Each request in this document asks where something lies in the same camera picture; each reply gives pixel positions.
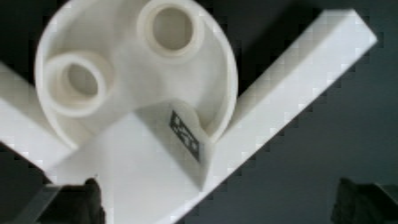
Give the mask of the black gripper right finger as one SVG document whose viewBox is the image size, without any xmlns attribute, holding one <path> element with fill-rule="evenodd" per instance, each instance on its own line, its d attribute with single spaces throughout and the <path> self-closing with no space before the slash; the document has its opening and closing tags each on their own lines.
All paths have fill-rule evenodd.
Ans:
<svg viewBox="0 0 398 224">
<path fill-rule="evenodd" d="M 398 224 L 398 185 L 339 179 L 332 224 Z"/>
</svg>

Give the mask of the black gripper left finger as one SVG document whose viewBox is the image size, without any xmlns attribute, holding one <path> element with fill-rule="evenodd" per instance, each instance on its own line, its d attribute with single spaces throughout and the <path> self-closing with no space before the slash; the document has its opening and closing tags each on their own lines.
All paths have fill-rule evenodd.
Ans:
<svg viewBox="0 0 398 224">
<path fill-rule="evenodd" d="M 101 188 L 94 178 L 82 185 L 48 184 L 11 224 L 107 224 Z"/>
</svg>

